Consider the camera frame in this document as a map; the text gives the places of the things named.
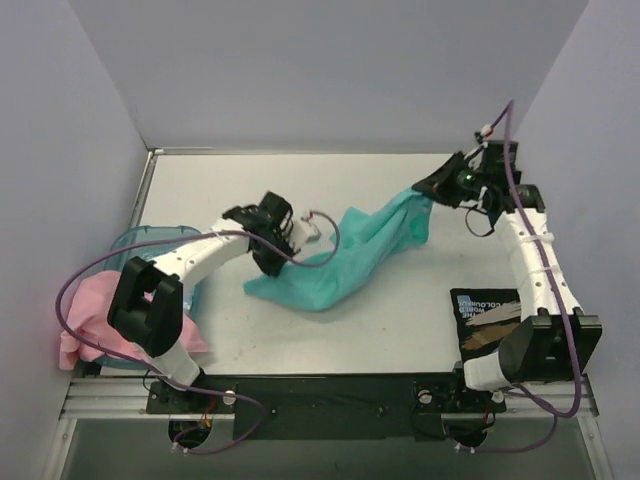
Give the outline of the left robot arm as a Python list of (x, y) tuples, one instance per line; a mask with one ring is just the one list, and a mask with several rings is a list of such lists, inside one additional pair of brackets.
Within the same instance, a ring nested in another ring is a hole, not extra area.
[(206, 388), (196, 379), (200, 368), (180, 342), (183, 297), (225, 263), (251, 254), (262, 273), (275, 277), (317, 229), (296, 219), (284, 198), (268, 192), (257, 205), (236, 206), (205, 231), (171, 251), (124, 266), (107, 315), (108, 324), (141, 348), (150, 364), (170, 380), (170, 400), (184, 412), (199, 409)]

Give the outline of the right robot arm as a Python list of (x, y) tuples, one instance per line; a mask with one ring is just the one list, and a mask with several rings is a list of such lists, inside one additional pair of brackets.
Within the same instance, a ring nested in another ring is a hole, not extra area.
[(505, 248), (520, 300), (520, 324), (496, 351), (464, 361), (464, 374), (447, 383), (458, 409), (472, 407), (482, 390), (578, 379), (602, 336), (599, 318), (584, 312), (566, 283), (539, 189), (520, 181), (517, 145), (488, 141), (480, 149), (478, 166), (456, 152), (412, 186), (446, 207), (479, 204)]

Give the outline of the teal t shirt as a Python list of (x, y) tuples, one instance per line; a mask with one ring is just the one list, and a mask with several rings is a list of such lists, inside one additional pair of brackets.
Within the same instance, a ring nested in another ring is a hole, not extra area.
[(287, 264), (275, 278), (249, 280), (244, 293), (286, 308), (328, 310), (371, 280), (388, 257), (424, 246), (432, 209), (430, 199), (410, 188), (371, 214), (350, 207), (331, 237), (335, 252), (310, 257), (313, 268)]

